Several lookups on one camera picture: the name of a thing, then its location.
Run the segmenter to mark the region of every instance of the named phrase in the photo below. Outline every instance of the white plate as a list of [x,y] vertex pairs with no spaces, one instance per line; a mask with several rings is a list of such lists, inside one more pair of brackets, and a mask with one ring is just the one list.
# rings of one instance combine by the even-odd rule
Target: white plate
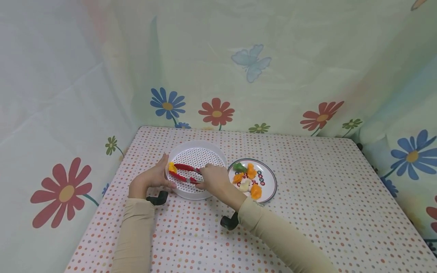
[[[233,170],[233,166],[237,163],[241,163],[246,168],[248,163],[252,163],[253,167],[257,171],[257,176],[252,180],[250,185],[250,187],[252,187],[254,183],[257,183],[262,189],[261,198],[258,199],[257,202],[264,203],[272,199],[277,189],[276,177],[274,176],[272,170],[258,160],[252,158],[239,159],[233,162],[228,168],[228,175],[231,183],[234,180],[235,174],[237,173]],[[250,197],[250,192],[247,191],[244,194]]]
[[[219,166],[227,166],[226,156],[220,150],[220,148],[210,142],[202,140],[193,140],[180,144],[171,151],[168,156],[168,160],[169,162],[186,164],[194,168],[205,167],[207,163]],[[189,200],[203,200],[212,196],[205,190],[196,189],[191,183],[179,181],[173,176],[169,175],[168,164],[165,168],[165,171],[168,180],[176,183],[177,188],[173,189],[173,191],[180,197]],[[194,172],[178,170],[177,173],[184,177],[192,176],[197,180],[203,180],[201,175]]]

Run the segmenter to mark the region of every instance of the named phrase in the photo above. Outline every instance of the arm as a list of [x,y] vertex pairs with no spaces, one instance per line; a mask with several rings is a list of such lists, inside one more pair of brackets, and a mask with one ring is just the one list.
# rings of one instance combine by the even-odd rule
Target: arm
[[247,198],[238,221],[264,243],[295,273],[337,272],[331,261],[296,227]]
[[129,185],[125,214],[121,223],[112,273],[150,272],[151,237],[155,225],[155,207],[146,201],[149,187],[176,188],[164,177],[168,156],[164,154],[154,167],[139,174]]
[[229,182],[224,167],[207,164],[200,169],[204,183],[196,185],[238,212],[238,221],[264,243],[295,273],[337,272],[323,252],[296,227],[253,202]]
[[154,206],[144,199],[129,198],[121,223],[112,273],[150,271],[150,246],[155,218]]

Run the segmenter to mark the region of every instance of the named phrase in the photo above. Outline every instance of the red tongs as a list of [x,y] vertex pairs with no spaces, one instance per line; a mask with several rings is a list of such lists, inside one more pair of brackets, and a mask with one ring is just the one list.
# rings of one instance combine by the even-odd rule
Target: red tongs
[[[193,168],[193,167],[191,167],[191,166],[189,166],[189,165],[185,165],[185,164],[174,164],[174,167],[175,167],[176,169],[181,169],[181,170],[185,170],[185,171],[189,171],[189,172],[195,172],[195,173],[198,173],[198,174],[202,175],[202,174],[200,173],[199,168]],[[184,181],[184,182],[190,182],[191,184],[194,184],[194,185],[199,184],[198,182],[203,182],[203,181],[198,181],[198,180],[196,180],[196,179],[195,179],[194,177],[192,177],[192,176],[191,176],[190,178],[186,178],[186,177],[183,177],[182,175],[177,174],[177,173],[172,172],[172,171],[169,171],[168,173],[169,173],[171,176],[173,176],[174,178],[176,178],[176,179],[179,179],[179,180]]]

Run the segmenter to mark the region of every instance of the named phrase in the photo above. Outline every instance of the blue butterfly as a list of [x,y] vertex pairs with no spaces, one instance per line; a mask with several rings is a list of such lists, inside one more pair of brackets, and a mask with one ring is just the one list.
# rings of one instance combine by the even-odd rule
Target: blue butterfly
[[247,52],[247,49],[243,49],[231,56],[234,63],[244,66],[247,72],[246,79],[249,83],[253,83],[258,79],[258,76],[261,75],[261,70],[268,67],[272,60],[270,57],[258,60],[258,55],[263,48],[263,45],[254,45],[249,52]]

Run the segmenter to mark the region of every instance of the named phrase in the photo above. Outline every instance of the white strainer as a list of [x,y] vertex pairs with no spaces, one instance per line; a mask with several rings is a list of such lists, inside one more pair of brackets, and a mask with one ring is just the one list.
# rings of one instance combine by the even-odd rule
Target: white strainer
[[[202,140],[194,140],[182,143],[174,148],[173,151],[171,151],[168,160],[169,162],[185,164],[194,168],[205,167],[205,165],[208,163],[227,167],[226,156],[220,150],[220,148],[212,143]],[[168,164],[165,171],[168,180],[176,183],[177,189],[173,189],[173,191],[180,197],[189,200],[203,200],[212,196],[212,194],[205,190],[196,189],[194,185],[189,182],[179,181],[169,175]],[[195,172],[188,172],[178,169],[177,173],[186,178],[192,176],[196,180],[203,181],[202,176]]]

